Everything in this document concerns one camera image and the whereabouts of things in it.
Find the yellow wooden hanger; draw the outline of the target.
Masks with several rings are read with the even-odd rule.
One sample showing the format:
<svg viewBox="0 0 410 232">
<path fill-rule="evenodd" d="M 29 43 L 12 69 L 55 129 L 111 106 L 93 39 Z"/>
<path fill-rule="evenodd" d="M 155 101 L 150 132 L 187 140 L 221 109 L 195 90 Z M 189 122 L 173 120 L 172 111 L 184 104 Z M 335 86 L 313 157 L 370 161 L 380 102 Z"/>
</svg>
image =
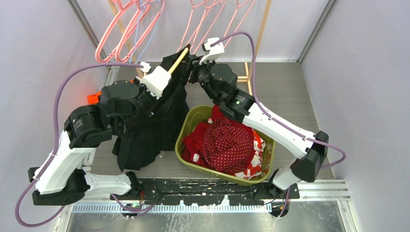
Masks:
<svg viewBox="0 0 410 232">
<path fill-rule="evenodd" d="M 168 70 L 168 73 L 172 75 L 172 73 L 175 71 L 175 69 L 178 67 L 178 65 L 181 63 L 181 61 L 185 58 L 185 56 L 189 52 L 189 48 L 185 47 L 184 50 L 180 53 L 179 57 L 176 59 L 176 61 L 173 63 L 171 68 Z"/>
</svg>

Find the black garment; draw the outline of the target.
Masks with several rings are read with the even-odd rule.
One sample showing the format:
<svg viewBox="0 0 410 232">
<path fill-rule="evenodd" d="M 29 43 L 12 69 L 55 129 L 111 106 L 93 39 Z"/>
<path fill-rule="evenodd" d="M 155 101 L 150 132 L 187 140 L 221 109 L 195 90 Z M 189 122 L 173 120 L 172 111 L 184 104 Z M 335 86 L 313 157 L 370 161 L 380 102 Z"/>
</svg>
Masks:
<svg viewBox="0 0 410 232">
<path fill-rule="evenodd" d="M 159 66 L 168 71 L 184 48 L 164 57 Z M 153 163 L 161 152 L 174 149 L 189 111 L 185 89 L 190 75 L 189 54 L 190 50 L 172 73 L 169 84 L 152 111 L 126 120 L 126 130 L 117 137 L 112 150 L 121 171 L 138 171 Z"/>
</svg>

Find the dark red polka dot garment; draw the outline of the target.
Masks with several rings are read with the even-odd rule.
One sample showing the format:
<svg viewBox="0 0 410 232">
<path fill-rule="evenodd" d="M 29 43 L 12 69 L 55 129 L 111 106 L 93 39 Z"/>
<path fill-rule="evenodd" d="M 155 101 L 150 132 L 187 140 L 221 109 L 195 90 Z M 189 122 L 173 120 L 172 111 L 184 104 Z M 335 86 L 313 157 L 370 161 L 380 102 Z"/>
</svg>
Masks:
<svg viewBox="0 0 410 232">
<path fill-rule="evenodd" d="M 255 153 L 250 127 L 226 118 L 198 126 L 204 130 L 201 154 L 212 170 L 234 175 L 247 169 Z"/>
</svg>

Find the pink hanger of red garment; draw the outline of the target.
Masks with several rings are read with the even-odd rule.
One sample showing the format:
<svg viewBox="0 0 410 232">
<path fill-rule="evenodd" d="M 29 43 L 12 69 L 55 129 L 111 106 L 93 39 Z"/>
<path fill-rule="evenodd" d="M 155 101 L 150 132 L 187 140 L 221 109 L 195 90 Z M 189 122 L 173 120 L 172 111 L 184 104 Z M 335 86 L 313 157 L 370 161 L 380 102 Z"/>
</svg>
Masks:
<svg viewBox="0 0 410 232">
<path fill-rule="evenodd" d="M 224 37 L 239 31 L 241 25 L 253 8 L 256 0 L 236 0 L 235 10 L 225 30 Z"/>
</svg>

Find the plain red garment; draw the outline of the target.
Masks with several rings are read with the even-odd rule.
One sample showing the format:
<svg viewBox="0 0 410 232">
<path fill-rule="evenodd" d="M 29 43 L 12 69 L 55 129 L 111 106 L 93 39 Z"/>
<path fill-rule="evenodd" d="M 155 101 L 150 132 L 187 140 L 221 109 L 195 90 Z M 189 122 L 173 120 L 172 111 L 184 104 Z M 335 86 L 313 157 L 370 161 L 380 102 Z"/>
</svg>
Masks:
<svg viewBox="0 0 410 232">
<path fill-rule="evenodd" d="M 217 105 L 214 105 L 212 107 L 211 117 L 209 117 L 208 121 L 206 121 L 206 122 L 212 123 L 212 121 L 214 121 L 217 118 L 226 118 L 226 119 L 228 119 L 226 116 L 224 116 L 222 114 L 222 112 L 220 111 L 220 107 L 217 106 Z M 198 125 L 196 126 L 196 128 L 194 129 L 193 132 L 191 132 L 188 136 L 183 138 L 182 142 L 185 145 L 185 149 L 184 149 L 183 154 L 181 155 L 181 157 L 183 158 L 183 160 L 185 160 L 187 162 L 190 162 L 192 164 L 195 164 L 195 165 L 198 165 L 198 166 L 201 166 L 201 167 L 211 169 L 207 165 L 207 163 L 205 162 L 205 160 L 204 160 L 204 158 L 201 154 L 204 130 Z"/>
</svg>

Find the red poppy floral skirt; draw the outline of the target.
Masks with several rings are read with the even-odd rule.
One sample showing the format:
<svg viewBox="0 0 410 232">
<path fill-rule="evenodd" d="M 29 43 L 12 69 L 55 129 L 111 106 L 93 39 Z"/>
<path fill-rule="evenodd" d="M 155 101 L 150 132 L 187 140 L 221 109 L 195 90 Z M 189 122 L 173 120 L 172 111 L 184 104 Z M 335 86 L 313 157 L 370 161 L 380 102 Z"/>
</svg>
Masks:
<svg viewBox="0 0 410 232">
<path fill-rule="evenodd" d="M 265 149 L 265 141 L 264 139 L 255 131 L 253 132 L 253 143 L 254 143 L 254 156 L 247 166 L 247 168 L 242 171 L 235 173 L 234 176 L 242 179 L 253 179 L 262 174 L 262 163 L 263 163 L 263 152 Z"/>
</svg>

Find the pink hanger of dotted garment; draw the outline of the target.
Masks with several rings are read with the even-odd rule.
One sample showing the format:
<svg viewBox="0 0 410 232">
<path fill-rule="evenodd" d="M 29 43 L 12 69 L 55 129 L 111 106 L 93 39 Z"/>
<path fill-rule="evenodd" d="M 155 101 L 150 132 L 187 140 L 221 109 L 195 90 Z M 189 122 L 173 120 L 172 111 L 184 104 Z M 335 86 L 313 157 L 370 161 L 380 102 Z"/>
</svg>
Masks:
<svg viewBox="0 0 410 232">
<path fill-rule="evenodd" d="M 176 43 L 177 51 L 187 44 L 191 51 L 201 49 L 202 42 L 211 37 L 226 35 L 227 22 L 224 18 L 226 0 L 176 0 Z"/>
</svg>

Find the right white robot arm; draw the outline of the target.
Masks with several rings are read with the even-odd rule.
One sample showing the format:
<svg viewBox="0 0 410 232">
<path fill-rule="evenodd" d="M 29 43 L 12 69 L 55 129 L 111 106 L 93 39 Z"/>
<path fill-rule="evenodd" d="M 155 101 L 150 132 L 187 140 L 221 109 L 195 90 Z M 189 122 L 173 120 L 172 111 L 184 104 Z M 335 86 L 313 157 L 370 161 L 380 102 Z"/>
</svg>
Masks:
<svg viewBox="0 0 410 232">
<path fill-rule="evenodd" d="M 268 191 L 273 198 L 281 198 L 288 187 L 297 182 L 315 182 L 327 156 L 327 133 L 304 130 L 257 102 L 254 96 L 237 87 L 238 76 L 228 64 L 196 55 L 190 55 L 188 63 L 189 82 L 199 83 L 224 116 L 262 132 L 296 158 L 288 168 L 277 171 L 272 177 Z"/>
</svg>

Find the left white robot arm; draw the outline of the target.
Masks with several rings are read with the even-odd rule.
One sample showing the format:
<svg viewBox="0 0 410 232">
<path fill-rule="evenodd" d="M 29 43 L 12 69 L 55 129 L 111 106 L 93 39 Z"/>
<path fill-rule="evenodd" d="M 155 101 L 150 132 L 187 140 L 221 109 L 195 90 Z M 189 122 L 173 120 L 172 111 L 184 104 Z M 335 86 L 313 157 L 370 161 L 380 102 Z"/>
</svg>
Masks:
<svg viewBox="0 0 410 232">
<path fill-rule="evenodd" d="M 135 174 L 90 174 L 80 163 L 105 141 L 126 131 L 125 120 L 149 115 L 162 91 L 148 81 L 118 81 L 103 87 L 94 104 L 78 107 L 69 115 L 52 161 L 30 168 L 37 206 L 66 206 L 86 196 L 111 195 L 134 200 L 141 193 Z"/>
</svg>

